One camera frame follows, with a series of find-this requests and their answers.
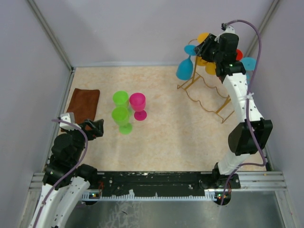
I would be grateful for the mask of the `green wine glass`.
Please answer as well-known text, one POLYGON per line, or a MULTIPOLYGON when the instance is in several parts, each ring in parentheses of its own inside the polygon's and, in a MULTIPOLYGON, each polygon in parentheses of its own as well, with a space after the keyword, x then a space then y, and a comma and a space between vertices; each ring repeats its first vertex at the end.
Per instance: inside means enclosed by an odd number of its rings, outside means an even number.
POLYGON ((126 107, 116 107, 112 111, 112 119, 119 127, 121 134, 129 134, 133 130, 133 126, 129 121, 129 111, 126 107))
POLYGON ((116 107, 125 107, 129 112, 129 116, 133 114, 129 103, 129 95, 126 91, 117 91, 113 95, 113 102, 116 107))

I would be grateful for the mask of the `pink wine glass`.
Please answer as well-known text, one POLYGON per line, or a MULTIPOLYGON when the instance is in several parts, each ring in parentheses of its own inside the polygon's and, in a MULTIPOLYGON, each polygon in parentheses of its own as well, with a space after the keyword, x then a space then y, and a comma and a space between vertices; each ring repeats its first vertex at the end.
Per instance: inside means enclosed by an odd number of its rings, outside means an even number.
POLYGON ((134 93, 130 96, 129 102, 131 108, 134 110, 134 118, 137 121, 143 121, 147 117, 146 107, 146 97, 142 93, 134 93))

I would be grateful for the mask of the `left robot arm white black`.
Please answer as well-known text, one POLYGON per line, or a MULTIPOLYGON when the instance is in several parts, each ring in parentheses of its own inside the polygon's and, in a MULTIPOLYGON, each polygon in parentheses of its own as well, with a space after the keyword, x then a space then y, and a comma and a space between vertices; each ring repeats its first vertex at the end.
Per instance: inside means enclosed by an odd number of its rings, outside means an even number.
POLYGON ((88 142, 104 134, 104 120, 76 124, 70 113, 54 119, 64 131, 51 148, 30 228, 63 228, 82 193, 98 185, 97 169, 82 163, 88 142))

